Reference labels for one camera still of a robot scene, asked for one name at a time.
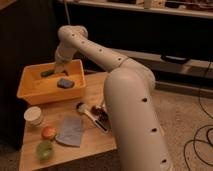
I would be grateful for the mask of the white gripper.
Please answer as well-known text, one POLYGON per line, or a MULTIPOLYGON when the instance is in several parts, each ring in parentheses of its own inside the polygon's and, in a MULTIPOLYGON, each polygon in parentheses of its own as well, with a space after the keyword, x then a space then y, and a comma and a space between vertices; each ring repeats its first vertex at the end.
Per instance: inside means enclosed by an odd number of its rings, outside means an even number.
POLYGON ((72 61, 74 49, 59 45, 55 51, 54 72, 61 73, 65 70, 66 65, 72 61))

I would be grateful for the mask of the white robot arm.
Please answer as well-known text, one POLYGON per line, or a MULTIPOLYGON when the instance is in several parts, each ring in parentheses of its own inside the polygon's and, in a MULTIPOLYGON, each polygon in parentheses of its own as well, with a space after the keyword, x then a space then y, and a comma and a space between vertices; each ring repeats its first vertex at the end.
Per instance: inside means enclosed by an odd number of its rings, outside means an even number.
POLYGON ((88 39, 83 26, 62 26, 55 51, 60 72, 76 52, 108 72, 104 102, 123 171, 173 171, 162 128, 152 103, 155 76, 130 57, 88 39))

